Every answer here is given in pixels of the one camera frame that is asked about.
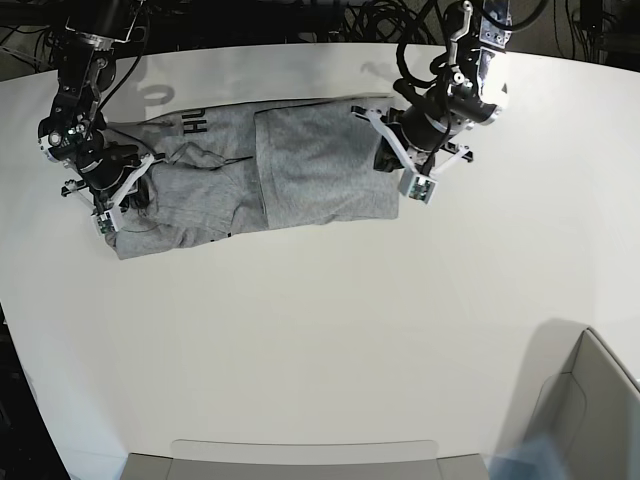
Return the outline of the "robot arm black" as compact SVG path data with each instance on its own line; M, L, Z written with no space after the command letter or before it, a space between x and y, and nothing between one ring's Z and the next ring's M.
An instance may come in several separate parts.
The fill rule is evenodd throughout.
M430 14L436 16L444 52L429 65L432 77L424 79L411 72L406 50L426 28ZM427 1L405 20L396 48L400 78L393 88L409 107L392 109L381 121L401 148L415 155L419 174L435 172L436 154L442 150L461 154L467 163L474 160L454 137L466 128L494 122L506 108L506 45L519 28L508 1L454 1L446 9Z
M114 82L114 46L130 41L138 27L146 46L150 16L144 1L73 2L55 56L58 90L49 116L38 126L46 157L80 177L78 183L66 184L64 193L88 190L98 216L118 208L142 174L139 147L110 142L103 135L103 109L131 76L126 73Z

